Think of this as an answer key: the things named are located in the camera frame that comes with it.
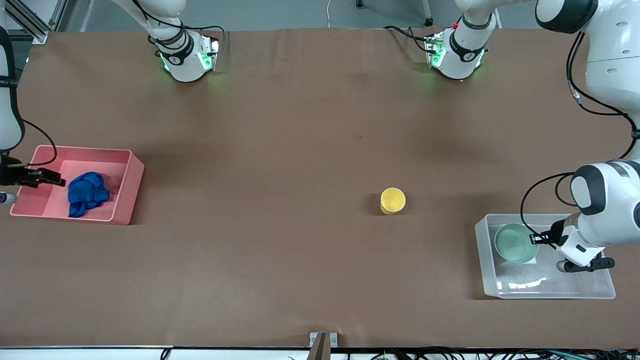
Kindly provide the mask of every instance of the yellow cup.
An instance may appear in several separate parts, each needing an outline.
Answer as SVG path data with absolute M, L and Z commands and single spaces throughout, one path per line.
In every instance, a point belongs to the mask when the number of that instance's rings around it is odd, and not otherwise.
M 388 188 L 380 196 L 380 209 L 387 215 L 393 215 L 402 210 L 406 204 L 406 197 L 400 189 Z

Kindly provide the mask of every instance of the green bowl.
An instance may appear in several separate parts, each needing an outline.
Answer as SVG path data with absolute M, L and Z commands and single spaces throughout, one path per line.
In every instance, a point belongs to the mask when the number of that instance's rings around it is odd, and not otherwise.
M 495 250 L 506 261 L 516 264 L 528 263 L 538 255 L 540 248 L 539 245 L 531 243 L 531 233 L 531 230 L 522 224 L 507 224 L 495 233 Z

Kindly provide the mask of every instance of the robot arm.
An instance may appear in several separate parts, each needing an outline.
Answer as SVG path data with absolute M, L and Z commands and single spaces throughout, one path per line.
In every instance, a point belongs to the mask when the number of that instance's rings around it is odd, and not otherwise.
M 138 21 L 159 49 L 164 68 L 178 81 L 190 82 L 213 70 L 218 41 L 188 31 L 178 16 L 186 0 L 113 0 Z M 65 185 L 60 174 L 45 168 L 30 169 L 8 155 L 24 137 L 24 121 L 17 106 L 17 78 L 13 48 L 6 31 L 5 2 L 0 0 L 0 185 L 37 187 L 40 183 Z M 0 204 L 8 197 L 0 193 Z
M 187 30 L 178 16 L 186 0 L 112 0 L 131 15 L 160 50 L 164 68 L 174 79 L 189 83 L 213 70 L 219 42 Z
M 543 28 L 563 33 L 583 30 L 590 39 L 589 93 L 640 119 L 640 2 L 633 0 L 538 0 L 536 19 Z M 611 245 L 640 242 L 640 148 L 629 160 L 580 167 L 571 180 L 580 213 L 555 223 L 538 243 L 550 243 L 568 260 L 561 271 L 594 270 L 614 265 L 601 260 Z
M 493 11 L 513 3 L 531 0 L 456 0 L 462 17 L 453 28 L 427 39 L 429 66 L 438 69 L 444 76 L 464 79 L 480 66 L 484 48 L 495 29 Z

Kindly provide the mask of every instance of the black cable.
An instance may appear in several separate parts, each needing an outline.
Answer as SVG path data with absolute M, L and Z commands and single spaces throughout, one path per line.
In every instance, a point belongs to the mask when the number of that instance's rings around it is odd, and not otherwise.
M 465 356 L 462 355 L 460 353 L 460 351 L 456 350 L 455 348 L 450 348 L 450 347 L 435 347 L 437 349 L 439 349 L 440 351 L 442 351 L 442 354 L 448 354 L 449 356 L 451 356 L 451 360 L 464 360 Z
M 596 115 L 605 115 L 605 116 L 611 116 L 611 115 L 619 115 L 624 117 L 627 122 L 629 123 L 629 125 L 631 125 L 631 131 L 633 133 L 635 133 L 637 131 L 636 128 L 636 123 L 633 121 L 633 119 L 625 112 L 621 111 L 620 109 L 605 104 L 602 101 L 599 101 L 598 99 L 594 98 L 593 96 L 587 94 L 586 92 L 582 91 L 573 81 L 573 63 L 575 62 L 575 57 L 576 55 L 578 55 L 578 51 L 580 50 L 580 45 L 582 45 L 582 41 L 584 40 L 584 36 L 585 34 L 583 32 L 579 32 L 578 35 L 575 37 L 575 40 L 573 41 L 573 45 L 571 47 L 571 50 L 569 50 L 569 55 L 567 57 L 567 63 L 566 63 L 566 77 L 567 80 L 569 81 L 569 85 L 572 86 L 576 92 L 578 92 L 578 94 L 581 94 L 582 96 L 586 97 L 587 99 L 600 104 L 610 110 L 613 110 L 614 113 L 600 113 L 597 111 L 591 111 L 587 108 L 585 108 L 582 104 L 579 104 L 580 107 L 583 110 L 586 110 L 587 112 L 590 113 L 594 113 Z M 627 155 L 629 155 L 631 153 L 631 150 L 633 150 L 634 146 L 636 145 L 636 141 L 637 139 L 633 138 L 631 140 L 631 144 L 629 145 L 629 147 L 627 148 L 627 150 L 622 154 L 622 156 L 619 157 L 619 159 L 623 159 L 624 157 L 626 157 Z
M 586 97 L 587 99 L 600 104 L 610 110 L 613 110 L 615 113 L 619 114 L 619 115 L 623 115 L 624 113 L 622 111 L 620 111 L 619 109 L 615 108 L 614 106 L 605 104 L 602 101 L 599 101 L 598 99 L 594 98 L 593 96 L 587 94 L 586 92 L 582 91 L 573 81 L 573 63 L 575 62 L 575 57 L 578 55 L 578 51 L 580 50 L 580 46 L 582 45 L 582 41 L 584 40 L 584 33 L 580 32 L 578 33 L 578 35 L 576 36 L 575 40 L 573 41 L 573 43 L 575 44 L 575 47 L 572 47 L 573 49 L 573 53 L 569 53 L 570 55 L 570 60 L 567 64 L 567 69 L 566 69 L 566 73 L 567 73 L 567 80 L 569 81 L 569 84 L 571 84 L 571 86 L 573 86 L 573 88 L 582 96 Z
M 418 40 L 415 38 L 415 35 L 413 34 L 413 30 L 411 29 L 411 26 L 409 26 L 407 28 L 407 30 L 409 31 L 409 34 L 411 34 L 411 37 L 413 38 L 413 42 L 415 42 L 415 45 L 422 51 L 424 51 L 425 53 L 429 53 L 429 54 L 435 54 L 436 52 L 434 50 L 427 50 L 426 48 L 420 46 L 420 44 L 418 43 Z
M 390 349 L 389 353 L 395 355 L 397 360 L 413 360 L 407 353 L 395 348 Z
M 562 183 L 562 180 L 566 179 L 567 177 L 570 177 L 571 175 L 564 175 L 563 177 L 561 177 L 560 179 L 558 179 L 558 181 L 556 181 L 556 189 L 555 189 L 555 191 L 556 191 L 556 198 L 557 198 L 560 202 L 562 202 L 564 205 L 567 205 L 567 206 L 573 206 L 574 208 L 576 208 L 576 207 L 578 206 L 577 204 L 573 204 L 573 203 L 571 203 L 571 202 L 568 202 L 568 201 L 564 200 L 564 199 L 560 196 L 560 192 L 559 192 L 559 187 L 560 187 L 560 184 Z
M 160 354 L 160 360 L 166 360 L 169 355 L 171 354 L 171 349 L 170 348 L 166 348 L 164 350 L 162 350 L 162 354 Z
M 48 165 L 51 164 L 52 162 L 56 161 L 56 159 L 58 158 L 58 148 L 56 148 L 56 144 L 53 142 L 53 139 L 51 138 L 51 136 L 49 136 L 49 134 L 47 134 L 43 129 L 40 129 L 39 126 L 37 126 L 36 124 L 28 121 L 28 120 L 24 120 L 22 119 L 23 122 L 31 125 L 33 128 L 35 128 L 36 130 L 38 130 L 39 132 L 41 132 L 47 139 L 48 141 L 51 143 L 51 147 L 53 148 L 53 158 L 51 158 L 51 160 L 49 161 L 45 161 L 43 163 L 28 163 L 27 166 L 28 167 L 39 167 L 42 165 Z
M 580 106 L 584 111 L 586 111 L 586 112 L 588 112 L 588 113 L 592 113 L 592 114 L 594 114 L 594 115 L 601 115 L 601 116 L 622 116 L 622 115 L 620 115 L 620 114 L 618 114 L 618 113 L 600 113 L 600 112 L 597 112 L 597 111 L 593 111 L 593 110 L 591 110 L 591 109 L 587 109 L 587 108 L 585 108 L 585 107 L 584 107 L 584 105 L 583 105 L 581 102 L 580 102 L 580 103 L 578 103 L 578 106 Z
M 157 17 L 154 17 L 153 15 L 149 14 L 149 13 L 148 13 L 148 12 L 147 12 L 143 7 L 142 7 L 142 5 L 140 5 L 140 3 L 138 2 L 138 0 L 131 0 L 131 1 L 132 1 L 132 2 L 133 2 L 133 3 L 134 3 L 134 4 L 135 4 L 139 9 L 140 9 L 140 11 L 141 11 L 141 12 L 142 12 L 142 14 L 145 16 L 145 18 L 150 17 L 151 19 L 154 19 L 155 21 L 158 21 L 158 23 L 160 23 L 160 24 L 164 24 L 164 25 L 167 25 L 167 26 L 171 26 L 171 27 L 173 27 L 173 28 L 184 28 L 184 29 L 187 29 L 187 30 L 208 30 L 208 29 L 220 29 L 220 31 L 222 31 L 223 33 L 225 33 L 225 32 L 226 32 L 226 31 L 225 31 L 221 26 L 218 26 L 218 25 L 210 25 L 210 26 L 204 26 L 204 27 L 196 28 L 196 27 L 193 27 L 193 26 L 186 26 L 186 25 L 184 25 L 184 24 L 181 24 L 180 26 L 175 25 L 175 24 L 171 24 L 171 23 L 169 23 L 169 22 L 162 21 L 162 20 L 158 19 Z
M 418 40 L 420 41 L 424 41 L 424 37 L 417 37 L 413 34 L 413 29 L 411 27 L 407 28 L 407 30 L 409 32 L 406 32 L 405 30 L 402 30 L 401 28 L 398 28 L 397 26 L 393 26 L 393 25 L 389 25 L 389 26 L 385 26 L 383 29 L 387 29 L 387 30 L 396 30 L 398 32 L 400 32 L 400 34 L 408 37 L 408 38 L 412 38 L 413 42 L 415 42 L 415 45 L 422 51 L 424 51 L 425 53 L 429 53 L 429 54 L 435 54 L 436 52 L 434 50 L 428 50 L 425 47 L 422 47 L 420 45 L 420 43 L 418 43 Z
M 186 30 L 184 29 L 184 24 L 182 22 L 180 22 L 180 25 L 182 26 L 180 28 L 180 37 L 182 37 L 184 40 L 182 41 L 182 44 L 179 45 L 178 47 L 169 47 L 169 46 L 166 45 L 165 41 L 162 41 L 160 39 L 154 39 L 154 40 L 156 41 L 157 44 L 160 44 L 164 48 L 167 48 L 169 50 L 180 50 L 180 49 L 182 49 L 189 42 L 189 34 L 186 33 Z
M 627 356 L 631 355 L 631 360 L 636 360 L 636 356 L 638 355 L 638 352 L 639 352 L 639 351 L 640 351 L 640 350 L 638 350 L 638 349 L 636 349 L 636 348 L 633 348 L 633 349 L 630 349 L 630 350 L 626 350 L 626 351 L 624 351 L 624 352 L 623 352 L 623 353 L 621 353 L 620 355 L 621 355 L 621 356 L 625 356 L 625 357 L 627 357 Z
M 529 229 L 536 236 L 541 236 L 541 235 L 537 231 L 532 229 L 531 226 L 529 226 L 529 224 L 527 224 L 527 222 L 524 220 L 524 203 L 527 200 L 527 196 L 529 196 L 529 193 L 531 193 L 533 191 L 533 189 L 535 189 L 535 187 L 540 185 L 541 183 L 544 183 L 545 181 L 549 181 L 551 179 L 555 179 L 557 177 L 561 177 L 561 176 L 565 176 L 565 175 L 568 175 L 568 176 L 573 175 L 573 172 L 562 172 L 560 174 L 547 176 L 544 179 L 539 180 L 537 183 L 531 185 L 531 187 L 524 193 L 524 196 L 522 197 L 522 201 L 520 202 L 520 219 L 521 219 L 522 223 L 524 224 L 524 226 L 526 226 L 527 229 Z
M 385 26 L 383 29 L 396 30 L 397 32 L 399 32 L 400 34 L 402 34 L 402 35 L 404 35 L 404 36 L 406 36 L 408 38 L 413 38 L 414 40 L 424 41 L 424 38 L 418 38 L 415 35 L 411 35 L 411 34 L 407 33 L 405 30 L 402 30 L 401 28 L 398 28 L 397 26 L 388 25 L 388 26 Z

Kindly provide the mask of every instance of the blue rag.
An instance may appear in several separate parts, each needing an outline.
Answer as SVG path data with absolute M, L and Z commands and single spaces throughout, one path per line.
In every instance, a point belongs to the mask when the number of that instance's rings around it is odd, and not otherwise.
M 79 218 L 87 210 L 97 208 L 109 200 L 109 190 L 104 187 L 104 179 L 97 172 L 87 172 L 69 183 L 69 217 Z

